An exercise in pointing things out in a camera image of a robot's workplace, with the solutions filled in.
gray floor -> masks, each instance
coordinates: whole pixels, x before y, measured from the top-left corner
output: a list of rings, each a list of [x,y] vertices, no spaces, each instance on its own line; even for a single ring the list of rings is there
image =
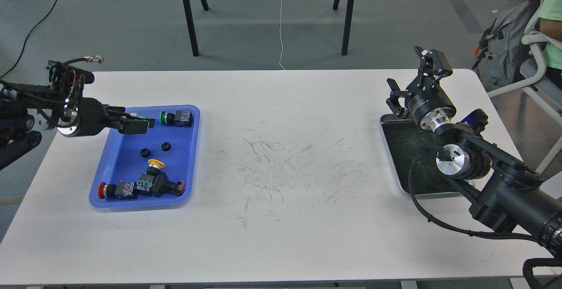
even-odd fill
[[[18,67],[4,79],[44,85],[48,60],[90,54],[106,57],[102,65],[81,65],[90,71],[281,69],[281,0],[208,1],[209,11],[203,11],[198,0],[191,3],[201,51],[194,58],[180,0],[59,0],[30,36]],[[412,47],[420,45],[443,51],[455,68],[470,68],[472,51],[482,29],[494,19],[493,11],[522,1],[355,0],[349,55],[343,57],[346,0],[339,11],[331,9],[332,0],[282,0],[281,63],[286,69],[411,69],[418,66]],[[16,61],[26,34],[53,2],[0,0],[0,73]],[[147,86],[147,93],[152,89]],[[493,102],[523,159],[536,167],[562,135],[562,128],[517,91]],[[26,193],[53,136],[45,132],[37,149],[0,172],[0,197]],[[545,175],[560,170],[562,159],[557,157]],[[0,207],[0,239],[17,208]],[[399,285],[377,282],[368,287]],[[419,287],[508,289],[511,285],[507,279],[465,279],[423,281]]]

black knob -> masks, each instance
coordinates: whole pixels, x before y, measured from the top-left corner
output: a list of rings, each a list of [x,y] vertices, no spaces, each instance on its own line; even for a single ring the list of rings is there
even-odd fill
[[[172,145],[170,145],[169,142],[164,142],[164,143],[162,143],[162,145],[160,145],[160,147],[162,148],[163,151],[167,152],[167,151],[170,151],[170,149],[172,148]]]
[[[150,150],[148,148],[143,148],[140,151],[140,155],[142,157],[148,157],[150,155]]]

person's arm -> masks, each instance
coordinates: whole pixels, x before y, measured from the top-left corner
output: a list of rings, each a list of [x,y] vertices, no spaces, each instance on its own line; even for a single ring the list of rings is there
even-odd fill
[[[552,37],[552,39],[562,41],[562,21],[540,19],[540,32]]]
[[[562,0],[544,0],[538,16],[539,31],[562,41]]]

blue tray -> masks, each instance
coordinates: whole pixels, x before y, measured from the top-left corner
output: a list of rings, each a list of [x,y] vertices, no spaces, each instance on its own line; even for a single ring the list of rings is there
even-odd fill
[[[160,124],[160,112],[176,110],[191,111],[193,125],[191,127],[176,127]],[[137,113],[138,116],[154,118],[156,123],[148,129],[146,134],[123,135],[111,129],[102,152],[100,163],[90,189],[90,203],[97,208],[122,207],[154,207],[174,205],[187,199],[191,193],[193,181],[193,167],[195,165],[195,148],[197,147],[197,133],[199,130],[199,109],[194,105],[163,105],[160,107],[133,107],[125,110]],[[163,142],[171,144],[170,151],[163,151]],[[143,148],[150,150],[149,157],[142,157]],[[141,173],[145,173],[149,159],[158,159],[165,164],[163,172],[169,181],[184,181],[183,195],[164,193],[160,198],[153,195],[138,195],[137,199],[100,199],[98,186],[101,182],[116,184],[118,181],[137,181]]]

green shirt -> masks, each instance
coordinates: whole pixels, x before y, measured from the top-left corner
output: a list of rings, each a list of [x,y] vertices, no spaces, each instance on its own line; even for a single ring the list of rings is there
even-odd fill
[[[562,0],[544,0],[538,16],[542,19],[562,21]],[[552,43],[544,48],[546,66],[562,69],[562,51]]]

